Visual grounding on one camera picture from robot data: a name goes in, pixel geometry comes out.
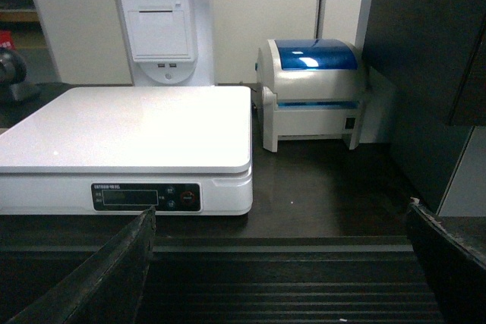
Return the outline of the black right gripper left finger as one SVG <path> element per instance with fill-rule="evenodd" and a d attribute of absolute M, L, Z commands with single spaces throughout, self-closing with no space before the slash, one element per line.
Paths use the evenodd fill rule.
<path fill-rule="evenodd" d="M 156 214 L 151 207 L 8 322 L 136 322 L 155 232 Z"/>

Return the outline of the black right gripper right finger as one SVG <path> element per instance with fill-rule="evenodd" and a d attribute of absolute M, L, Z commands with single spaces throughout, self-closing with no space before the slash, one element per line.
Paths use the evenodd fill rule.
<path fill-rule="evenodd" d="M 444 322 L 485 322 L 485 218 L 440 217 L 413 199 L 406 233 Z"/>

